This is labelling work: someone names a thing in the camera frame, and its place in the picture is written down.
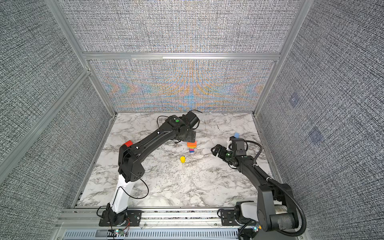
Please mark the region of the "red rectangular wood block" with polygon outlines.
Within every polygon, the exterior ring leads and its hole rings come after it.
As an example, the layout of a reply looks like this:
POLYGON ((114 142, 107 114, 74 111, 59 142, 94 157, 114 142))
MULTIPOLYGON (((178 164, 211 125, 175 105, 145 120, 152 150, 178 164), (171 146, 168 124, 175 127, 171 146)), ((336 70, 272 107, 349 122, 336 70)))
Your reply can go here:
POLYGON ((130 146, 133 145, 133 142, 132 142, 132 141, 127 141, 127 142, 124 143, 124 145, 125 145, 126 147, 130 147, 130 146))

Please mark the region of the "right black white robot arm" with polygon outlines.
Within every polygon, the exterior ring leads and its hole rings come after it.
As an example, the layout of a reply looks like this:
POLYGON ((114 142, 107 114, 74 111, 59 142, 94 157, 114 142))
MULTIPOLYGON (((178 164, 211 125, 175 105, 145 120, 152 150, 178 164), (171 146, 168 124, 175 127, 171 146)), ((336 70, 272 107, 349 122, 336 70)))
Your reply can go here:
POLYGON ((263 147, 255 157, 247 154, 249 141, 233 140, 228 147, 216 145, 211 149, 215 157, 243 174, 258 192, 257 202, 243 201, 235 206, 236 220, 240 224, 259 223, 265 232, 277 231, 289 237, 302 235, 307 227, 303 209, 295 200, 292 188, 269 176, 257 163, 263 147))

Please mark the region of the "orange-red wood block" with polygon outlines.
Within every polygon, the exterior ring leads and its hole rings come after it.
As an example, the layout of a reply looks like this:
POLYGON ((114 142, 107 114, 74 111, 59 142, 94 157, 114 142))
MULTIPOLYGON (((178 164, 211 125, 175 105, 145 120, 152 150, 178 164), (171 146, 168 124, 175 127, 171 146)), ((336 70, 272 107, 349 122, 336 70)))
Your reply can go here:
POLYGON ((187 147, 197 146, 197 142, 187 143, 187 147))

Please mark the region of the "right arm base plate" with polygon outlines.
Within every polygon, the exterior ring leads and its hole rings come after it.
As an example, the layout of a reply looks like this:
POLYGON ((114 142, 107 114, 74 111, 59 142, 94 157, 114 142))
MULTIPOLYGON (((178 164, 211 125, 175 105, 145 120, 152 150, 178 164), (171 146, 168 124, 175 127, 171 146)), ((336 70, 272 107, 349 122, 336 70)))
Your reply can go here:
POLYGON ((249 221, 248 219, 237 219, 235 210, 218 209, 217 215, 224 227, 243 226, 249 221))

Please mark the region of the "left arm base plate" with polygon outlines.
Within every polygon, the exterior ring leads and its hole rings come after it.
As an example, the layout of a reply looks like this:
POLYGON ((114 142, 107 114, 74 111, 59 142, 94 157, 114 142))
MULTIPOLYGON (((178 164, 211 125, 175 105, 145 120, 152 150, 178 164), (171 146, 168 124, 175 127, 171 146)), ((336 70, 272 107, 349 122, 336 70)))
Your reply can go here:
POLYGON ((99 227, 138 227, 142 213, 141 210, 125 210, 116 214, 112 210, 105 210, 99 221, 99 227))

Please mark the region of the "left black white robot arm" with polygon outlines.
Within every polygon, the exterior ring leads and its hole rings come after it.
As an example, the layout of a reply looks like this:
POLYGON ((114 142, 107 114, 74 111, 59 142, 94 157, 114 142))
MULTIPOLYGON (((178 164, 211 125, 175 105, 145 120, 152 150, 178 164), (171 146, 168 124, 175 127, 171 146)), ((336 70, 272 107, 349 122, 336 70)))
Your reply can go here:
POLYGON ((168 141, 194 143, 196 129, 200 120, 193 111, 180 117, 172 115, 166 117, 165 122, 147 137, 137 143, 128 141, 121 145, 118 157, 118 184, 112 200, 106 205, 100 218, 101 227, 118 227, 129 224, 130 200, 141 200, 148 196, 149 187, 142 179, 145 169, 143 161, 156 149, 168 141), (147 189, 143 197, 134 197, 132 194, 134 185, 141 181, 147 189))

